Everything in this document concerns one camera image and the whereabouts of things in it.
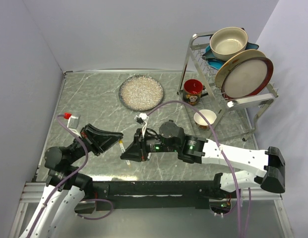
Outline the white pen yellow tip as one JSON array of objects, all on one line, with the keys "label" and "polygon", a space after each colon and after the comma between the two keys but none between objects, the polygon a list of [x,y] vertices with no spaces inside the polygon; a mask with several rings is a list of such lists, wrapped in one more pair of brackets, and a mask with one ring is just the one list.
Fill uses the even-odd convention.
[{"label": "white pen yellow tip", "polygon": [[[119,145],[120,145],[120,148],[121,148],[122,153],[124,153],[124,152],[125,152],[125,147],[124,147],[124,145],[123,145],[123,144],[120,144],[120,143],[119,143]],[[129,160],[126,160],[126,163],[127,163],[127,165],[128,165],[129,167],[131,167],[131,163],[130,163]]]}]

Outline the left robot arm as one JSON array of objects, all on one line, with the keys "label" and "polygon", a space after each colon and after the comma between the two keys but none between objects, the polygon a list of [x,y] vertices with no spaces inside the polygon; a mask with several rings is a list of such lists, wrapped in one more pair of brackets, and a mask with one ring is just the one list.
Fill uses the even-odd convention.
[{"label": "left robot arm", "polygon": [[88,159],[89,152],[99,156],[123,138],[121,132],[99,130],[91,124],[77,131],[68,129],[74,141],[67,147],[55,146],[45,154],[45,167],[49,169],[40,202],[22,238],[56,238],[66,220],[82,199],[94,194],[93,179],[79,173],[82,166],[73,163]]}]

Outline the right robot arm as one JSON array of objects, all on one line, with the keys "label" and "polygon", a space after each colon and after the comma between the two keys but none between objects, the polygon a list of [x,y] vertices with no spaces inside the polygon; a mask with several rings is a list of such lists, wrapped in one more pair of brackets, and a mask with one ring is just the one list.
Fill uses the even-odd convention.
[{"label": "right robot arm", "polygon": [[238,169],[218,176],[212,185],[217,197],[237,189],[260,187],[271,193],[284,193],[286,162],[280,149],[251,150],[185,134],[172,120],[163,123],[157,134],[137,129],[133,142],[122,153],[122,160],[145,162],[153,153],[177,153],[178,159],[189,164],[214,164]]}]

